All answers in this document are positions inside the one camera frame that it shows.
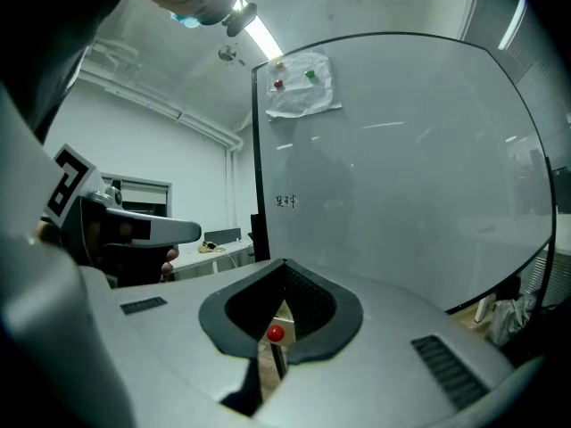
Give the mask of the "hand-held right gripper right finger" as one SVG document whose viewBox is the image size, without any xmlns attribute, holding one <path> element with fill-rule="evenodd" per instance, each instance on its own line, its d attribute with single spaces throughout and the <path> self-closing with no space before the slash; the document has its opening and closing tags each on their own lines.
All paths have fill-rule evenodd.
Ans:
<svg viewBox="0 0 571 428">
<path fill-rule="evenodd" d="M 256 413 L 270 428 L 523 428 L 502 421 L 541 370 L 534 358 L 515 368 L 490 343 L 412 292 L 308 264 L 353 292 L 363 307 L 359 332 L 327 361 L 290 366 Z M 484 385 L 458 409 L 413 346 L 437 337 Z"/>
</svg>

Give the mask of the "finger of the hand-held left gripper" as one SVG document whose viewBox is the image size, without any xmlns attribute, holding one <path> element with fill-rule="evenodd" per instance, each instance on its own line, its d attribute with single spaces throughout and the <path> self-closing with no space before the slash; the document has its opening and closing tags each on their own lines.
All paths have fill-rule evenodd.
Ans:
<svg viewBox="0 0 571 428">
<path fill-rule="evenodd" d="M 145 215 L 126 210 L 105 210 L 105 242 L 113 244 L 193 243 L 202 236 L 193 221 Z"/>
</svg>

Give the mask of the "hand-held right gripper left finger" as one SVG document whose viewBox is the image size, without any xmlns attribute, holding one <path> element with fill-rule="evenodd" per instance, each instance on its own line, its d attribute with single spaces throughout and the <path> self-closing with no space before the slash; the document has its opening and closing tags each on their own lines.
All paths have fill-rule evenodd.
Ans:
<svg viewBox="0 0 571 428">
<path fill-rule="evenodd" d="M 136 428 L 277 428 L 221 405 L 242 386 L 248 362 L 219 352 L 198 318 L 209 294 L 263 267 L 120 289 L 99 270 L 80 269 Z"/>
</svg>

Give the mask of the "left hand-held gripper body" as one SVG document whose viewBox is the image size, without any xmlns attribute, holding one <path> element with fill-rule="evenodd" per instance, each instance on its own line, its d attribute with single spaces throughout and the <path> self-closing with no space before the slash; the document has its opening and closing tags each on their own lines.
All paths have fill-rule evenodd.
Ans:
<svg viewBox="0 0 571 428">
<path fill-rule="evenodd" d="M 62 178 L 48 200 L 45 216 L 54 242 L 72 257 L 94 257 L 105 246 L 130 248 L 130 228 L 108 215 L 122 209 L 120 184 L 106 184 L 98 168 L 65 144 L 54 156 Z"/>
</svg>

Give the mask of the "person's left forearm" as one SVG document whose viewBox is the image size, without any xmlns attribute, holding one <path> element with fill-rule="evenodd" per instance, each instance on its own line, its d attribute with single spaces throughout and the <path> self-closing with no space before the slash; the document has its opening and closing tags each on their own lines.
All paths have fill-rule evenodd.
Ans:
<svg viewBox="0 0 571 428">
<path fill-rule="evenodd" d="M 35 229 L 35 237 L 44 243 L 59 244 L 59 229 L 51 222 L 40 220 Z"/>
</svg>

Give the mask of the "black framed glass whiteboard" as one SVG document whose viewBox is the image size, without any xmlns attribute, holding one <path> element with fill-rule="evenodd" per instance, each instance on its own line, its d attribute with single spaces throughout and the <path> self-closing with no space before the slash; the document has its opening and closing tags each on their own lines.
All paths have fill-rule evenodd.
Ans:
<svg viewBox="0 0 571 428">
<path fill-rule="evenodd" d="M 454 312 L 553 243 L 541 137 L 488 50 L 375 32 L 285 56 L 303 51 L 329 58 L 342 107 L 269 119 L 270 61 L 252 70 L 258 259 L 394 284 Z"/>
</svg>

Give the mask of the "person's left hand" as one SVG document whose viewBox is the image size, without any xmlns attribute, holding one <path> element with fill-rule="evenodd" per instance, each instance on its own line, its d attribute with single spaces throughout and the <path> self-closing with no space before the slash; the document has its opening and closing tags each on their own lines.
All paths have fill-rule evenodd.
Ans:
<svg viewBox="0 0 571 428">
<path fill-rule="evenodd" d="M 172 262 L 175 259 L 177 259 L 178 256 L 179 256 L 179 252 L 178 252 L 178 249 L 176 247 L 169 249 L 169 251 L 167 252 L 166 260 L 161 265 L 161 278 L 160 278 L 161 283 L 166 283 L 166 282 L 170 282 L 173 280 L 173 278 L 174 278 L 174 275 L 173 275 L 174 274 L 174 267 L 172 265 Z"/>
</svg>

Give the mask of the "long white desk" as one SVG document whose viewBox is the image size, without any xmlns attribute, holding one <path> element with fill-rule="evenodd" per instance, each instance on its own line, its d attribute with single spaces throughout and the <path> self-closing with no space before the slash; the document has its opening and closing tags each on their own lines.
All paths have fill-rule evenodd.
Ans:
<svg viewBox="0 0 571 428">
<path fill-rule="evenodd" d="M 174 279 L 186 280 L 210 276 L 253 263 L 253 243 L 238 241 L 222 245 L 221 251 L 200 253 L 198 250 L 182 253 L 172 263 Z"/>
</svg>

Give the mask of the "grey framed window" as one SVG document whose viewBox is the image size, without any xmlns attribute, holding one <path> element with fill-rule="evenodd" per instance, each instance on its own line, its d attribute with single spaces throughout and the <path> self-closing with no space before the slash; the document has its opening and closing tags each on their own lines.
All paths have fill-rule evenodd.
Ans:
<svg viewBox="0 0 571 428">
<path fill-rule="evenodd" d="M 103 173 L 102 177 L 107 185 L 115 186 L 121 191 L 125 210 L 172 217 L 172 183 L 110 173 Z"/>
</svg>

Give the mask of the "white ceiling pipes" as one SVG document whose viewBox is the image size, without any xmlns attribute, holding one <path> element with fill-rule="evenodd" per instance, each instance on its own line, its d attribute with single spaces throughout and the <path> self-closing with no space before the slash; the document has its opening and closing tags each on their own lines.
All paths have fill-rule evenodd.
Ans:
<svg viewBox="0 0 571 428">
<path fill-rule="evenodd" d="M 202 119 L 192 109 L 184 108 L 158 95 L 148 87 L 117 74 L 125 65 L 138 70 L 138 50 L 119 40 L 96 37 L 87 48 L 79 77 L 106 92 L 171 119 L 222 146 L 225 151 L 225 185 L 228 225 L 238 226 L 236 206 L 236 153 L 244 140 L 217 123 Z"/>
</svg>

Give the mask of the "white plastic bag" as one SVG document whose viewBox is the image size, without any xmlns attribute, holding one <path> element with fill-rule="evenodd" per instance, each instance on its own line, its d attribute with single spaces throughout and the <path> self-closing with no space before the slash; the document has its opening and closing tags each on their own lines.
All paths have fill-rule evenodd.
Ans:
<svg viewBox="0 0 571 428">
<path fill-rule="evenodd" d="M 530 322 L 537 301 L 536 293 L 523 293 L 516 300 L 497 300 L 485 338 L 500 348 L 512 340 Z"/>
</svg>

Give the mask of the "person's dark shirt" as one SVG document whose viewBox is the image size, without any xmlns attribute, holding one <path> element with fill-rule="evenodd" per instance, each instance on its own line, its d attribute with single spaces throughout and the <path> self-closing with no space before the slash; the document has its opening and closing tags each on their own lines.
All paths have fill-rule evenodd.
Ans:
<svg viewBox="0 0 571 428">
<path fill-rule="evenodd" d="M 88 46 L 120 0 L 0 0 L 0 82 L 44 142 Z"/>
</svg>

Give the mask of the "crumpled white paper sheet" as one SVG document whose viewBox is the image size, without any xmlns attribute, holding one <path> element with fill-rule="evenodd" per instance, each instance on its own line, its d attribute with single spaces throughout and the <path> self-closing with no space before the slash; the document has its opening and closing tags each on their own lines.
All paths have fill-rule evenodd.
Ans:
<svg viewBox="0 0 571 428">
<path fill-rule="evenodd" d="M 277 62 L 285 67 L 278 70 Z M 314 70 L 316 76 L 307 78 L 306 70 Z M 273 83 L 278 79 L 283 80 L 283 87 L 275 89 Z M 298 119 L 341 107 L 331 62 L 324 53 L 303 51 L 269 62 L 265 105 L 269 119 Z"/>
</svg>

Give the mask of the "long ceiling light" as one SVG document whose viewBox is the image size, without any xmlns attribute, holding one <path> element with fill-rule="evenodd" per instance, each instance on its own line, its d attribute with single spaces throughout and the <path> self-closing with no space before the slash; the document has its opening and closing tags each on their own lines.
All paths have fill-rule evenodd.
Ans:
<svg viewBox="0 0 571 428">
<path fill-rule="evenodd" d="M 268 60 L 276 59 L 283 54 L 276 39 L 258 15 L 244 25 L 244 30 Z"/>
<path fill-rule="evenodd" d="M 516 10 L 511 18 L 511 21 L 498 44 L 498 49 L 506 51 L 513 42 L 522 22 L 525 18 L 527 11 L 527 0 L 518 0 Z"/>
</svg>

